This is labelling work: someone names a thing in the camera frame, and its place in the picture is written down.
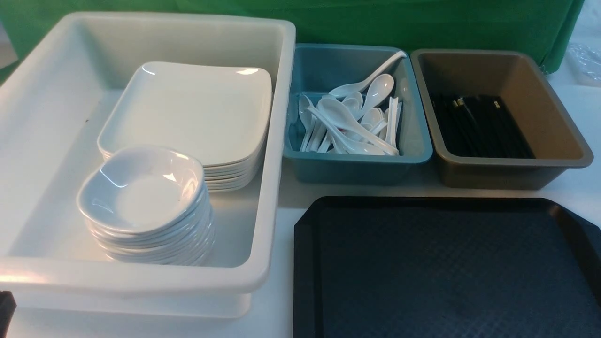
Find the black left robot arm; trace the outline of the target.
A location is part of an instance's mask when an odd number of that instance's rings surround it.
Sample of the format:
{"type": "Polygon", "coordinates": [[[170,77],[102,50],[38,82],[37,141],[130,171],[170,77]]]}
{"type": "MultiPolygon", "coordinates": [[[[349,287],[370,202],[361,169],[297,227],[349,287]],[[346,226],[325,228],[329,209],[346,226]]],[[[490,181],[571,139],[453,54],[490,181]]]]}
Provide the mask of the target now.
{"type": "Polygon", "coordinates": [[[12,316],[17,308],[15,298],[9,291],[0,291],[0,337],[6,338],[12,316]]]}

